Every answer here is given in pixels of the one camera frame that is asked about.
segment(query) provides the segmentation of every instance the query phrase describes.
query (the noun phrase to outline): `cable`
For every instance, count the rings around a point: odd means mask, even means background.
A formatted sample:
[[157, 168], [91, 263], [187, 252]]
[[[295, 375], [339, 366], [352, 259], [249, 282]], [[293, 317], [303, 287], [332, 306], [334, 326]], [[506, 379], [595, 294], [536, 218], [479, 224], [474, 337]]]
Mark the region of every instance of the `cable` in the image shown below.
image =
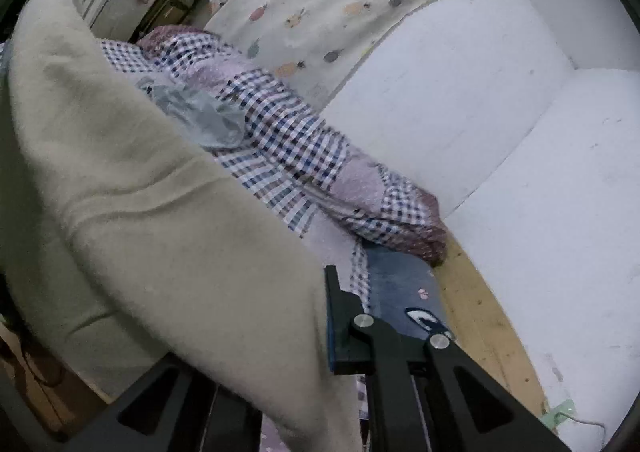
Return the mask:
[[599, 421], [588, 421], [587, 419], [578, 419], [574, 416], [571, 416], [570, 414], [567, 414], [566, 412], [556, 413], [556, 420], [558, 419], [558, 416], [564, 416], [565, 418], [569, 418], [570, 420], [575, 421], [576, 423], [581, 423], [583, 425], [593, 425], [596, 427], [600, 427], [602, 429], [602, 447], [600, 448], [600, 450], [604, 450], [604, 446], [607, 444], [607, 427], [605, 427], [604, 423], [600, 423]]
[[38, 382], [43, 387], [56, 388], [59, 385], [61, 385], [62, 382], [65, 381], [66, 369], [63, 366], [60, 366], [60, 374], [58, 375], [58, 378], [54, 382], [48, 382], [44, 378], [39, 377], [39, 375], [36, 374], [36, 372], [31, 368], [31, 365], [29, 364], [27, 355], [24, 352], [22, 338], [19, 339], [19, 343], [20, 343], [20, 353], [22, 354], [22, 359], [24, 360], [24, 363], [27, 366], [27, 369], [29, 369], [29, 372], [33, 375], [36, 382]]
[[58, 422], [60, 423], [60, 428], [62, 428], [65, 422], [62, 421], [62, 418], [60, 417], [60, 413], [56, 409], [56, 405], [51, 401], [51, 398], [49, 397], [49, 393], [44, 389], [44, 387], [42, 385], [39, 385], [39, 387], [42, 393], [44, 394], [45, 398], [49, 402], [49, 405], [51, 406], [53, 413], [56, 415], [56, 418], [58, 418]]

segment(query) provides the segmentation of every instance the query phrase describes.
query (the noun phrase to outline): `beige blanket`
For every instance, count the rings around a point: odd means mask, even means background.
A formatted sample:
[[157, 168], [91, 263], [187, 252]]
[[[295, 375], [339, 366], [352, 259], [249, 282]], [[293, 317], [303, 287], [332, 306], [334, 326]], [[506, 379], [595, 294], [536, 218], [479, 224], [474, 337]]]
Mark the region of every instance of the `beige blanket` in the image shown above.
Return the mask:
[[30, 294], [49, 314], [26, 319], [52, 335], [65, 306], [79, 330], [116, 314], [253, 402], [292, 450], [359, 449], [353, 381], [327, 367], [322, 267], [110, 68], [79, 3], [31, 0], [2, 86], [3, 266], [18, 306]]

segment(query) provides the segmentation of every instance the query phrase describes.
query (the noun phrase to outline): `pineapple pattern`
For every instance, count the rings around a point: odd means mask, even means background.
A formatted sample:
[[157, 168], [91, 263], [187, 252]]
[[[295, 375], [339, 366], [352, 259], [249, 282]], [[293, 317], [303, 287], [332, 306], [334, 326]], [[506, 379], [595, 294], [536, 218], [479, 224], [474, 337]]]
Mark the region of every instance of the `pineapple pattern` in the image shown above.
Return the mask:
[[363, 10], [368, 10], [371, 7], [370, 2], [352, 2], [351, 4], [347, 4], [343, 12], [345, 15], [360, 15]]
[[322, 106], [392, 26], [429, 2], [227, 0], [224, 8], [212, 4], [218, 10], [212, 27], [256, 66], [292, 79], [303, 98]]
[[302, 16], [305, 15], [305, 9], [302, 8], [302, 10], [300, 10], [297, 13], [294, 13], [293, 15], [291, 15], [286, 21], [285, 21], [285, 26], [287, 26], [287, 28], [295, 28], [297, 25], [300, 24], [300, 21], [302, 20]]
[[256, 20], [262, 18], [262, 16], [264, 15], [264, 10], [266, 9], [267, 9], [267, 5], [264, 4], [257, 10], [254, 10], [254, 12], [251, 15], [249, 15], [249, 20], [251, 22], [255, 22]]
[[305, 66], [305, 61], [301, 60], [300, 62], [288, 62], [286, 64], [283, 64], [282, 66], [276, 68], [276, 70], [273, 72], [278, 78], [287, 78], [290, 76], [293, 76], [296, 71], [299, 71], [301, 69], [304, 69]]
[[328, 64], [332, 64], [333, 62], [338, 60], [338, 57], [341, 55], [343, 51], [344, 50], [342, 49], [334, 49], [333, 51], [329, 51], [329, 53], [324, 55], [324, 61], [327, 62]]
[[404, 0], [389, 0], [389, 6], [391, 6], [392, 8], [397, 8], [403, 2], [404, 2]]
[[260, 53], [260, 45], [258, 44], [260, 39], [257, 38], [254, 42], [249, 46], [249, 49], [246, 51], [246, 57], [249, 59], [256, 58], [258, 53]]

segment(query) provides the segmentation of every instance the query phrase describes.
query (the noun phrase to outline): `bedding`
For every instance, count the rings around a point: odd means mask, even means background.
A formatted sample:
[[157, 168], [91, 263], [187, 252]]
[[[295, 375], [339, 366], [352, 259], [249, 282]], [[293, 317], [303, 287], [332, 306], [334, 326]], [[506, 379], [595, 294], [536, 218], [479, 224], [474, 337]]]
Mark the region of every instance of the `bedding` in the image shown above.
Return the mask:
[[[444, 258], [445, 231], [433, 195], [363, 154], [283, 82], [217, 35], [164, 26], [138, 46], [100, 44], [111, 66], [132, 82], [169, 77], [209, 92], [212, 100], [239, 105], [247, 115], [243, 146], [209, 152], [323, 262], [341, 264], [342, 286], [359, 294], [366, 307], [360, 238], [434, 265]], [[328, 241], [335, 240], [327, 252]]]
[[0, 260], [24, 319], [117, 371], [130, 347], [95, 355], [123, 314], [291, 450], [359, 450], [353, 381], [326, 366], [322, 266], [111, 69], [80, 3], [30, 0], [0, 85]]

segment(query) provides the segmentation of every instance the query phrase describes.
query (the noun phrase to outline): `metal screw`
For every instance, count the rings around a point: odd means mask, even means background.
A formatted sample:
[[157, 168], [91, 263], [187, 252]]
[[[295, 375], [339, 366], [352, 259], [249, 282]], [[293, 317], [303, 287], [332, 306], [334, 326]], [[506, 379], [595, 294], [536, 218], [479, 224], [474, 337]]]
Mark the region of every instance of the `metal screw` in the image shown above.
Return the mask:
[[358, 327], [373, 326], [373, 317], [371, 315], [356, 315], [353, 318], [353, 323]]
[[436, 349], [446, 349], [449, 347], [449, 339], [444, 335], [434, 335], [429, 339], [429, 343]]

